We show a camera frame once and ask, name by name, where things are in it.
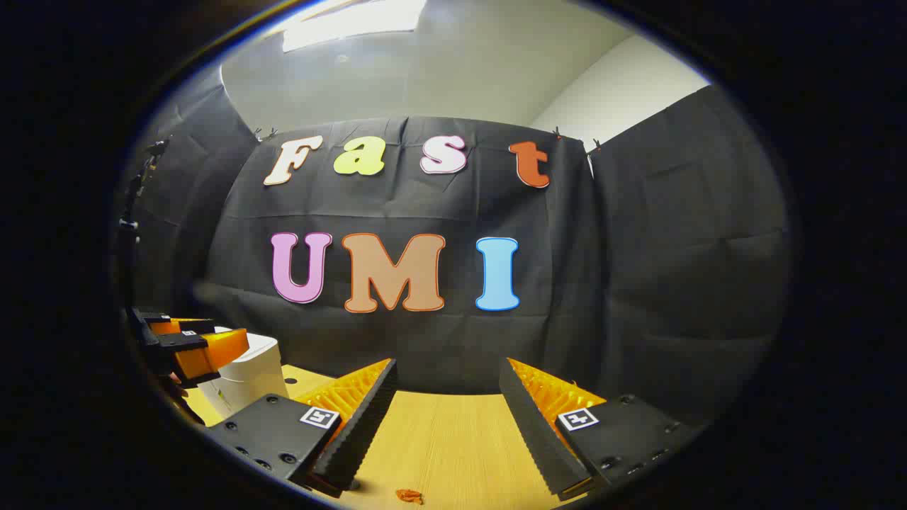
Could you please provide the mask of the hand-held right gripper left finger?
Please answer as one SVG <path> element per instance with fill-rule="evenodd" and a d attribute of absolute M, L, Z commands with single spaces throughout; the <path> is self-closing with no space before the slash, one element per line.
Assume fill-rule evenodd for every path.
<path fill-rule="evenodd" d="M 266 394 L 207 429 L 267 475 L 340 497 L 398 390 L 398 362 L 377 361 L 290 398 Z"/>

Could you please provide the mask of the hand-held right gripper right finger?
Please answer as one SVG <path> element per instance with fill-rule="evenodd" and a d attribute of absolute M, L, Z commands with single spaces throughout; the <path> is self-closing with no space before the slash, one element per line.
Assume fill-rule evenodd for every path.
<path fill-rule="evenodd" d="M 545 485 L 561 501 L 618 494 L 699 435 L 633 395 L 603 398 L 503 358 L 499 387 Z"/>

